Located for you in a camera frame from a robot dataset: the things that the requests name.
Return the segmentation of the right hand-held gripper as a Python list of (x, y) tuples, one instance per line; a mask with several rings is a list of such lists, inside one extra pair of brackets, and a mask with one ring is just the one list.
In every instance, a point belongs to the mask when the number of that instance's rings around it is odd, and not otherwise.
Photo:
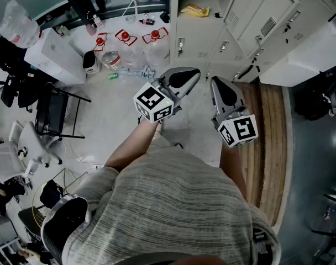
[(229, 148), (248, 144), (258, 138), (255, 115), (251, 114), (245, 104), (242, 91), (231, 81), (214, 76), (210, 88), (217, 114), (212, 118), (218, 131)]

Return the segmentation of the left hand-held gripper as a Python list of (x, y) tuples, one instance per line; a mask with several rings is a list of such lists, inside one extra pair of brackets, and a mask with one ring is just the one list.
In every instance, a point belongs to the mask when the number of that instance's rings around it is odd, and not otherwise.
[(134, 96), (136, 110), (151, 123), (175, 115), (181, 110), (181, 99), (192, 91), (200, 76), (200, 70), (193, 67), (167, 70), (160, 78), (144, 84)]

